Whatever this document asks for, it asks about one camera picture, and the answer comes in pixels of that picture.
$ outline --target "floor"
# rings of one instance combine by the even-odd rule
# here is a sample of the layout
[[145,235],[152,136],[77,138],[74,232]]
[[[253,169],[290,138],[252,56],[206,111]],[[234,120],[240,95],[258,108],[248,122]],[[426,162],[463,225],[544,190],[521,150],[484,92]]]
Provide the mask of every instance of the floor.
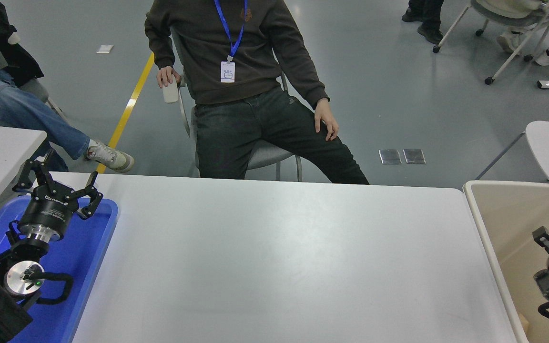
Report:
[[[52,99],[76,128],[109,141],[150,56],[143,22],[152,1],[3,2],[21,44],[46,74],[41,82]],[[549,80],[549,67],[516,58],[497,82],[484,84],[507,58],[495,42],[502,27],[490,24],[476,37],[483,19],[471,9],[434,54],[416,32],[418,22],[401,21],[404,0],[286,3],[331,96],[340,137],[372,184],[460,189],[528,123],[549,121],[549,91],[536,87]],[[444,33],[466,3],[444,3]],[[96,54],[100,45],[114,47]],[[152,65],[117,147],[135,157],[131,174],[196,177],[179,107],[163,102],[155,72]],[[389,148],[422,149],[427,164],[383,165],[378,150]],[[329,182],[302,163],[304,182]],[[96,168],[86,161],[69,165],[74,172]],[[275,167],[251,170],[247,178],[274,180]],[[521,139],[484,179],[546,177]],[[295,180],[294,159],[283,162],[282,180]]]

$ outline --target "yellow floor line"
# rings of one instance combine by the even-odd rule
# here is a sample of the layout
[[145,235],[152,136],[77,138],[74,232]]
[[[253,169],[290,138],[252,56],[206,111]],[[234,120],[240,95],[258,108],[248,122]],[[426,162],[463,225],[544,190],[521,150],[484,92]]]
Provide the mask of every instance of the yellow floor line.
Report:
[[[137,103],[137,99],[139,98],[139,95],[141,94],[141,90],[143,89],[143,85],[145,85],[145,80],[148,78],[148,74],[150,74],[150,70],[152,66],[154,65],[154,54],[150,54],[150,58],[148,58],[147,63],[145,64],[145,67],[143,68],[143,72],[141,73],[141,76],[139,77],[139,80],[137,81],[137,85],[135,85],[135,90],[132,91],[131,98],[128,100],[128,104],[126,104],[126,109],[124,109],[124,113],[122,113],[122,117],[120,118],[120,121],[118,122],[118,125],[116,126],[116,130],[113,131],[112,138],[109,139],[109,143],[107,145],[111,146],[112,148],[115,148],[116,145],[118,145],[118,141],[120,140],[120,136],[122,135],[122,131],[124,131],[124,127],[126,126],[126,123],[128,122],[128,119],[131,117],[131,113],[133,109],[135,108],[135,104]],[[105,166],[100,164],[96,171],[99,173],[105,172]]]

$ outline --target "chair leg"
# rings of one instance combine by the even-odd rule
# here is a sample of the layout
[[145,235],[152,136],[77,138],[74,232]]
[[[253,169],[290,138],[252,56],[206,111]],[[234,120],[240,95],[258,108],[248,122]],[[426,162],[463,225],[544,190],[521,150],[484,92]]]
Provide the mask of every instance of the chair leg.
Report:
[[480,34],[476,33],[476,35],[482,35],[482,33],[486,30],[486,26],[488,25],[489,20],[484,20],[484,25],[482,25],[482,28],[480,29]]
[[506,146],[506,148],[503,149],[501,154],[497,155],[497,157],[493,160],[493,162],[491,162],[490,165],[488,165],[484,170],[482,170],[482,173],[480,173],[480,175],[476,178],[476,180],[480,180],[482,176],[484,176],[484,174],[486,174],[486,172],[488,172],[495,165],[495,163],[497,163],[497,161],[499,161],[499,159],[502,158],[503,155],[505,155],[505,153],[508,152],[508,150],[510,150],[510,148],[512,148],[512,146],[514,146],[514,144],[516,144],[516,142],[522,138],[523,135],[525,135],[525,131],[522,131],[518,135],[518,137],[516,137],[516,139],[512,141],[510,145]]
[[457,26],[457,24],[460,22],[461,18],[463,18],[463,16],[467,12],[467,10],[470,9],[470,7],[471,7],[471,4],[468,4],[466,6],[466,8],[464,8],[463,11],[461,11],[461,14],[459,15],[459,17],[456,18],[455,22],[453,22],[453,24],[450,26],[450,28],[448,29],[448,31],[446,32],[446,34],[444,35],[444,37],[440,41],[440,44],[437,45],[438,48],[436,49],[436,47],[434,46],[433,52],[440,51],[440,48],[442,47],[442,45],[444,45],[444,42],[446,41],[446,39],[448,38],[450,33],[453,32],[453,29]]
[[281,180],[281,163],[280,162],[276,163],[276,180],[278,182],[280,182]]
[[296,155],[296,169],[298,171],[298,182],[302,182],[302,160]]
[[542,43],[543,43],[543,40],[545,39],[545,36],[547,36],[548,32],[549,32],[549,22],[548,22],[548,24],[547,24],[547,27],[546,27],[545,30],[543,31],[543,34],[542,34],[541,39],[539,39],[538,44],[535,46],[535,49],[533,50],[533,53],[530,55],[530,57],[526,57],[526,56],[525,56],[525,61],[530,61],[530,60],[532,60],[532,57],[538,55],[539,51],[541,50],[541,45],[542,45]]
[[532,35],[535,33],[536,30],[531,30],[525,37],[525,39],[520,43],[520,45],[518,46],[518,48],[516,48],[516,50],[514,50],[514,52],[512,52],[512,54],[508,57],[508,59],[503,63],[503,65],[499,68],[499,70],[497,70],[497,72],[495,72],[495,74],[493,76],[491,76],[490,78],[486,78],[486,80],[484,81],[487,85],[490,85],[492,84],[493,82],[495,82],[495,80],[497,79],[497,77],[499,77],[499,74],[501,74],[503,72],[503,70],[508,66],[508,64],[510,64],[510,62],[512,62],[512,60],[514,59],[514,57],[516,57],[516,55],[522,50],[522,48],[525,47],[525,45],[527,45],[527,43],[529,42],[529,39],[531,39]]
[[65,123],[70,124],[67,117],[65,117],[65,113],[63,113],[63,110],[61,110],[61,108],[57,106],[57,104],[55,104],[52,99],[48,98],[46,104],[50,106],[50,108],[55,111],[59,115],[59,117],[61,117],[61,119],[65,121]]

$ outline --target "sweatshirt sleeve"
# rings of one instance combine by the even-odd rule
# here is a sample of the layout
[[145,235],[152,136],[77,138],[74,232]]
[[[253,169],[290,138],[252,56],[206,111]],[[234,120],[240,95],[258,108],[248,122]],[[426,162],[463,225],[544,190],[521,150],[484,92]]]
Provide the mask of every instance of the sweatshirt sleeve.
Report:
[[158,68],[173,66],[175,54],[171,41],[169,13],[171,3],[167,0],[155,0],[152,8],[146,13],[145,35],[148,37],[150,50],[154,52],[154,63]]
[[314,109],[319,99],[327,98],[325,85],[319,81],[304,39],[283,0],[275,1],[263,26],[283,72]]

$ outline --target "id badge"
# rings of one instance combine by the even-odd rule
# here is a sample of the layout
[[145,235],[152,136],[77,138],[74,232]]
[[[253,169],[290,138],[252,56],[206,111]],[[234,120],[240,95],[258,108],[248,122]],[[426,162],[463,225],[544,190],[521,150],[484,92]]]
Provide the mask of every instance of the id badge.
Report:
[[234,82],[234,62],[223,61],[222,62],[222,74],[220,75],[220,81],[225,84],[231,84]]

